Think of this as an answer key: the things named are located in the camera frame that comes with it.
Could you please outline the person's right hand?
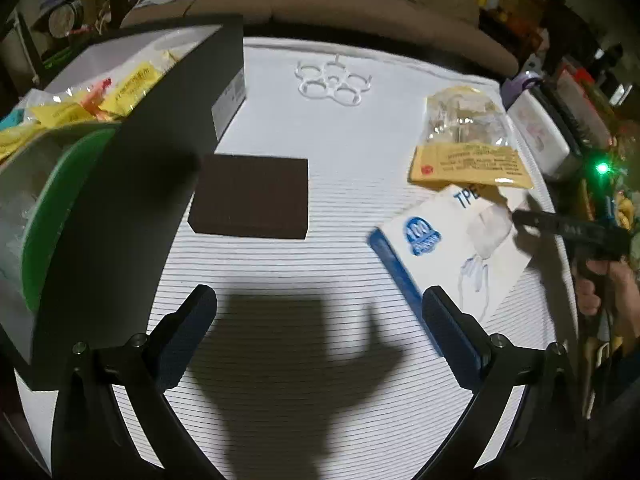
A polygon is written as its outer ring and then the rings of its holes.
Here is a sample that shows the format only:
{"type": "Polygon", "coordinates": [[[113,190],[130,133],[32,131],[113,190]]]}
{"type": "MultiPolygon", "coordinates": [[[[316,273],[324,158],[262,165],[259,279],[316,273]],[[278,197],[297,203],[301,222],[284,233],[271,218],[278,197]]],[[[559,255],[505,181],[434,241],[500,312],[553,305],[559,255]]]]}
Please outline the person's right hand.
{"type": "Polygon", "coordinates": [[[578,309],[584,315],[595,315],[603,307],[613,308],[617,331],[626,341],[639,338],[639,289],[634,271],[623,261],[587,260],[585,268],[602,278],[598,290],[592,278],[574,264],[572,273],[578,309]]]}

